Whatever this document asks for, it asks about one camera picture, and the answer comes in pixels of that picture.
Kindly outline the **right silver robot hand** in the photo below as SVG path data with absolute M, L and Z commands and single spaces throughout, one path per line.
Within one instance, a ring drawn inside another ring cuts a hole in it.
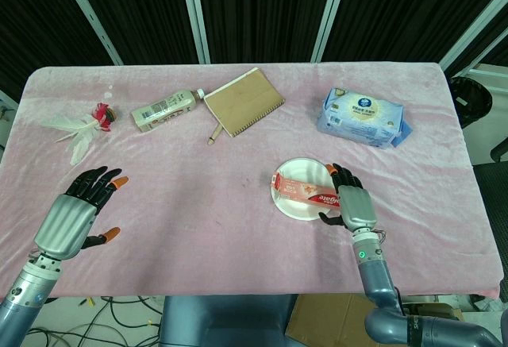
M 343 226 L 352 233 L 359 229 L 373 230 L 377 218 L 371 196 L 360 180 L 339 164 L 327 164 L 325 167 L 333 181 L 341 214 L 329 217 L 320 212 L 319 218 L 328 226 Z

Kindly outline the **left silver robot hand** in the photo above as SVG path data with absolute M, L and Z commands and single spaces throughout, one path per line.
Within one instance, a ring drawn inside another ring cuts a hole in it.
M 114 227 L 98 235 L 90 230 L 113 193 L 129 178 L 120 176 L 121 169 L 106 166 L 78 175 L 70 187 L 52 204 L 34 238 L 40 253 L 53 260 L 69 260 L 80 250 L 104 245 L 120 232 Z

